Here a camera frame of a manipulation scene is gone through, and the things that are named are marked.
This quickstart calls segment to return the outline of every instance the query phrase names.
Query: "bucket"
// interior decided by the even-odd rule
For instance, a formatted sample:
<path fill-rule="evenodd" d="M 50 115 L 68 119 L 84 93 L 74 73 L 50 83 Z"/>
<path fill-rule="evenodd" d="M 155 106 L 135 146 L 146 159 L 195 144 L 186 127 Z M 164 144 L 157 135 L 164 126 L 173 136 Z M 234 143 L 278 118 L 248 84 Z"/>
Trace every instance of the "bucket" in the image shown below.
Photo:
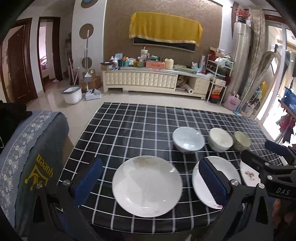
<path fill-rule="evenodd" d="M 76 104 L 82 99 L 82 90 L 79 85 L 71 85 L 61 92 L 67 104 Z"/>

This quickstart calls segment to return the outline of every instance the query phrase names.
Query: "blue basket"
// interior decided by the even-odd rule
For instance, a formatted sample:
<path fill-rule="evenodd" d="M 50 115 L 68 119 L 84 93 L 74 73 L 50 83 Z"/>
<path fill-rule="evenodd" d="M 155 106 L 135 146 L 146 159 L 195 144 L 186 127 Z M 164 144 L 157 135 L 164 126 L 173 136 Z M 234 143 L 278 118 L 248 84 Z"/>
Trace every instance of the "blue basket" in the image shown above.
<path fill-rule="evenodd" d="M 296 115 L 296 95 L 287 87 L 282 102 Z"/>

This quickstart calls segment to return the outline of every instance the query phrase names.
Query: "door frame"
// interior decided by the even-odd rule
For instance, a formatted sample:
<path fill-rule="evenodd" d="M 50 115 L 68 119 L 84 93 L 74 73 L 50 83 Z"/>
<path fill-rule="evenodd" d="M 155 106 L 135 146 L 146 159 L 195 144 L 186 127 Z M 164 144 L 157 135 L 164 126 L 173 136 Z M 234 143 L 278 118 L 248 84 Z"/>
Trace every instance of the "door frame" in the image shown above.
<path fill-rule="evenodd" d="M 285 23 L 279 23 L 279 22 L 274 22 L 274 21 L 266 21 L 266 32 L 268 33 L 268 26 L 274 26 L 274 27 L 278 27 L 282 29 L 282 39 L 283 39 L 283 48 L 282 48 L 282 53 L 281 53 L 281 62 L 280 62 L 280 66 L 279 68 L 279 74 L 277 75 L 277 78 L 275 80 L 275 86 L 274 86 L 274 91 L 273 94 L 271 96 L 270 102 L 266 108 L 266 111 L 264 112 L 261 120 L 257 119 L 257 117 L 255 118 L 255 121 L 263 126 L 263 123 L 265 122 L 265 120 L 268 117 L 268 114 L 275 102 L 275 99 L 278 95 L 279 92 L 279 88 L 281 86 L 281 82 L 284 76 L 284 65 L 285 65 L 285 59 L 286 59 L 286 48 L 287 48 L 287 32 L 286 29 L 290 29 L 288 27 L 288 25 L 286 25 Z M 268 45 L 268 34 L 266 35 L 266 47 Z"/>
<path fill-rule="evenodd" d="M 33 99 L 37 99 L 38 95 L 35 89 L 35 84 L 33 80 L 33 74 L 32 74 L 32 67 L 31 67 L 31 59 L 30 59 L 30 33 L 31 33 L 31 24 L 32 24 L 32 18 L 24 18 L 17 20 L 14 25 L 11 26 L 10 29 L 18 27 L 18 26 L 25 26 L 24 29 L 24 46 L 23 46 L 23 52 L 24 52 L 24 67 L 25 67 L 25 74 L 28 82 L 28 87 L 30 89 L 30 92 L 33 95 Z M 2 69 L 2 44 L 0 45 L 0 79 L 2 83 L 2 88 L 4 91 L 4 96 L 6 98 L 7 102 L 10 102 L 7 92 L 6 92 L 6 86 L 4 83 L 4 76 L 3 76 L 3 69 Z"/>
<path fill-rule="evenodd" d="M 43 91 L 45 92 L 41 66 L 40 66 L 40 55 L 39 55 L 39 30 L 40 30 L 40 22 L 41 20 L 45 20 L 45 22 L 53 22 L 52 26 L 52 55 L 53 55 L 53 62 L 54 62 L 54 74 L 56 79 L 61 81 L 63 80 L 63 73 L 61 67 L 61 58 L 59 52 L 59 30 L 60 30 L 60 17 L 39 17 L 38 20 L 38 27 L 37 27 L 37 58 L 38 58 L 38 67 L 39 67 L 39 74 L 40 79 L 43 87 Z"/>

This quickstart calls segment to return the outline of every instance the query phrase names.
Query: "floor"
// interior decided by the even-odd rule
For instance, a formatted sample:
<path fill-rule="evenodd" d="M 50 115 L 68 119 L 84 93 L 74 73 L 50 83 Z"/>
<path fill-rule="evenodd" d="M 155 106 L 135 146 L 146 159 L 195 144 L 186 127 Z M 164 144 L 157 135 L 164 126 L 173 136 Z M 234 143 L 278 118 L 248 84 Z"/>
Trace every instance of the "floor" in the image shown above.
<path fill-rule="evenodd" d="M 70 105 L 65 103 L 61 95 L 62 90 L 67 86 L 69 86 L 69 82 L 66 80 L 53 83 L 52 88 L 42 94 L 38 99 L 31 101 L 27 105 L 27 109 L 62 112 L 68 119 L 70 128 L 68 136 L 74 145 L 95 111 L 104 102 L 162 105 L 232 114 L 232 111 L 223 106 L 207 103 L 205 100 L 199 98 L 132 91 L 122 93 L 121 89 L 109 89 L 107 93 L 102 94 L 101 99 L 85 101 L 83 98 L 77 104 Z"/>

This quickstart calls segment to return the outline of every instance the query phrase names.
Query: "black and white checkered tablecloth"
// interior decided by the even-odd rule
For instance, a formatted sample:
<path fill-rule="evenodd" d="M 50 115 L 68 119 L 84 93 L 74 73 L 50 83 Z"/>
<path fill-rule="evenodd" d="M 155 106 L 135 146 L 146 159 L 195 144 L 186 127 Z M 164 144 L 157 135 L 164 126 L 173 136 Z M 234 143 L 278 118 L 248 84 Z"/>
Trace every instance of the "black and white checkered tablecloth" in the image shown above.
<path fill-rule="evenodd" d="M 227 152 L 213 152 L 206 144 L 195 154 L 183 155 L 173 147 L 172 133 L 180 126 L 201 130 L 206 142 L 209 130 L 223 128 L 231 135 L 245 133 L 251 139 L 252 151 L 272 164 L 281 160 L 264 148 L 267 140 L 260 127 L 251 118 L 222 113 L 182 108 L 104 103 L 82 133 L 60 181 L 71 180 L 94 157 L 105 166 L 85 205 L 80 206 L 86 219 L 101 227 L 134 233 L 172 233 L 209 225 L 218 215 L 196 196 L 191 181 L 192 170 L 198 160 L 220 156 L 239 170 L 240 153 L 230 148 Z M 178 204 L 168 213 L 156 218 L 141 218 L 126 212 L 112 194 L 112 178 L 116 169 L 126 160 L 141 155 L 164 158 L 179 171 L 183 193 Z"/>

